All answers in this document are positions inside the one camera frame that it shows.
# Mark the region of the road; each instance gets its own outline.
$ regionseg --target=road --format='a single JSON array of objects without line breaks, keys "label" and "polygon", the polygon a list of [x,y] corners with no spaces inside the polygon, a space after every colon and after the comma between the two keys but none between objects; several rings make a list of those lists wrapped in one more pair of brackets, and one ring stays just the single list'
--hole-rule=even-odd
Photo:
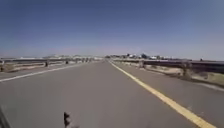
[{"label": "road", "polygon": [[[80,128],[197,127],[189,115],[180,114],[109,62],[68,66],[0,77],[0,105],[12,128],[63,128],[65,111]],[[224,127],[224,92],[117,66],[207,123]]]}]

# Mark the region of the bridge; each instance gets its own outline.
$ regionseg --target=bridge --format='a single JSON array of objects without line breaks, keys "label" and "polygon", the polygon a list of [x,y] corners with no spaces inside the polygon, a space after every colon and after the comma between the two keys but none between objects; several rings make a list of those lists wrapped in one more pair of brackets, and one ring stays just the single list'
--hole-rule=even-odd
[{"label": "bridge", "polygon": [[224,127],[224,92],[113,61],[0,73],[0,105],[12,128]]}]

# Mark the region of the asphalt road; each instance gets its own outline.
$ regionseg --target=asphalt road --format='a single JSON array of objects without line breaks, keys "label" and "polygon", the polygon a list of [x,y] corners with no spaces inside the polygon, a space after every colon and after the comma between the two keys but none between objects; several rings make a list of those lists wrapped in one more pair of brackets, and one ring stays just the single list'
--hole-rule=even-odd
[{"label": "asphalt road", "polygon": [[[12,128],[63,128],[63,113],[80,128],[194,128],[155,95],[108,62],[65,65],[0,82],[0,105]],[[117,65],[207,122],[224,127],[224,92]]]}]

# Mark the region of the highway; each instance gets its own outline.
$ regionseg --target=highway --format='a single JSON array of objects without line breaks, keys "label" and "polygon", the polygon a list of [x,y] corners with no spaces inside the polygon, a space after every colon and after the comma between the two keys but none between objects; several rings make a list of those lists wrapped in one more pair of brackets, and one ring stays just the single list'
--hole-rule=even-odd
[{"label": "highway", "polygon": [[223,99],[223,91],[107,61],[0,74],[12,128],[64,128],[64,112],[80,128],[221,128]]}]

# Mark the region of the white line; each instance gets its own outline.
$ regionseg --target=white line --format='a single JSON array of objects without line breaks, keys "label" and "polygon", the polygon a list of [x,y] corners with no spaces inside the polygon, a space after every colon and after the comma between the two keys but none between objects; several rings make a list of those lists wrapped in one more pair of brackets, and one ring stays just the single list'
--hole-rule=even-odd
[{"label": "white line", "polygon": [[29,77],[29,76],[43,74],[43,73],[57,71],[57,70],[62,70],[62,69],[66,69],[66,68],[78,67],[78,66],[81,66],[81,65],[72,65],[72,66],[67,66],[67,67],[62,67],[62,68],[55,68],[55,69],[50,69],[50,70],[45,70],[45,71],[40,71],[40,72],[35,72],[35,73],[30,73],[30,74],[25,74],[25,75],[21,75],[21,76],[15,76],[15,77],[11,77],[11,78],[5,78],[5,79],[1,79],[0,82],[14,80],[14,79],[19,79],[19,78],[24,78],[24,77]]}]

